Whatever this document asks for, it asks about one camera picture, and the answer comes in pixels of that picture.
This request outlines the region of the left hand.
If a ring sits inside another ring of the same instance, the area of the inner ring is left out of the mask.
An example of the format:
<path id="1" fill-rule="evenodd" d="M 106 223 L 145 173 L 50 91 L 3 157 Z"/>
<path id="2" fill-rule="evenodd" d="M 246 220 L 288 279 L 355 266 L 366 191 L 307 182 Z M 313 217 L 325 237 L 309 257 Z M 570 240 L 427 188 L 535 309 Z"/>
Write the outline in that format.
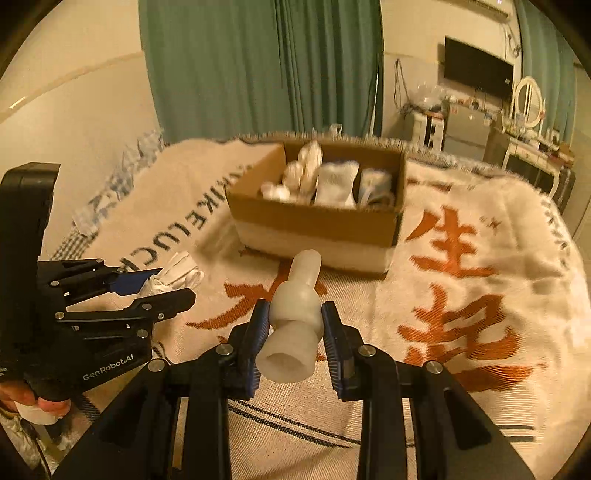
<path id="1" fill-rule="evenodd" d="M 53 402 L 37 397 L 29 386 L 21 381 L 6 381 L 0 384 L 1 404 L 10 411 L 16 412 L 16 404 L 26 406 L 37 406 L 44 412 L 51 413 L 58 417 L 64 417 L 71 408 L 71 401 Z"/>

